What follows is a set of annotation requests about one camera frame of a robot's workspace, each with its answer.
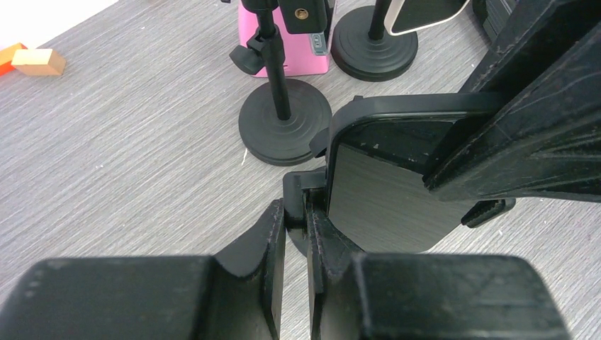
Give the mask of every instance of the wooden block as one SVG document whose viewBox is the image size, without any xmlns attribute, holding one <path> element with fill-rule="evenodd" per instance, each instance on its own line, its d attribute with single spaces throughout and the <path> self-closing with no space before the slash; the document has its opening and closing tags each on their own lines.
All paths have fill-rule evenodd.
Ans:
<svg viewBox="0 0 601 340">
<path fill-rule="evenodd" d="M 17 50 L 27 49 L 23 44 L 15 44 L 0 51 L 0 76 L 9 73 L 15 68 L 11 65 Z"/>
<path fill-rule="evenodd" d="M 28 76 L 59 76 L 67 61 L 55 50 L 17 50 L 12 65 Z"/>
</svg>

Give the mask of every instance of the pink box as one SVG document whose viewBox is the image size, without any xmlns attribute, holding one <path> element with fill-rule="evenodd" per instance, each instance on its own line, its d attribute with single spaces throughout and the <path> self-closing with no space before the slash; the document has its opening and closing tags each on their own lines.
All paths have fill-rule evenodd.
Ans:
<svg viewBox="0 0 601 340">
<path fill-rule="evenodd" d="M 279 8 L 274 11 L 274 20 L 280 29 L 284 53 L 286 54 L 286 61 L 283 64 L 285 75 L 294 77 L 326 73 L 330 66 L 328 56 L 313 54 L 308 35 L 288 33 Z M 257 16 L 247 11 L 240 2 L 238 6 L 238 35 L 242 46 L 246 46 L 248 40 L 256 33 L 258 26 Z M 256 77 L 267 77 L 265 68 L 259 71 Z"/>
</svg>

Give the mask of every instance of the metal rod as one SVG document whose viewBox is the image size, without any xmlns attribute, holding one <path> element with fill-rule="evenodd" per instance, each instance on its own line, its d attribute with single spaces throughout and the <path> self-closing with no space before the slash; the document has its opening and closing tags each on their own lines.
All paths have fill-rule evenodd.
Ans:
<svg viewBox="0 0 601 340">
<path fill-rule="evenodd" d="M 281 35 L 276 32 L 274 16 L 271 11 L 258 13 L 257 18 L 259 19 L 259 34 L 262 38 L 281 40 Z M 283 44 L 269 44 L 270 47 L 277 47 L 278 45 L 282 46 Z M 278 119 L 288 120 L 291 117 L 290 98 L 288 97 L 288 87 L 286 87 L 286 75 L 283 71 L 283 58 L 279 60 L 280 54 L 283 54 L 283 52 L 277 50 L 268 51 L 264 54 L 264 62 Z"/>
<path fill-rule="evenodd" d="M 386 29 L 384 28 L 384 18 L 386 12 L 391 6 L 391 0 L 376 0 L 376 7 L 373 10 L 371 25 L 369 27 L 369 38 L 372 40 L 381 40 L 384 38 Z"/>
</svg>

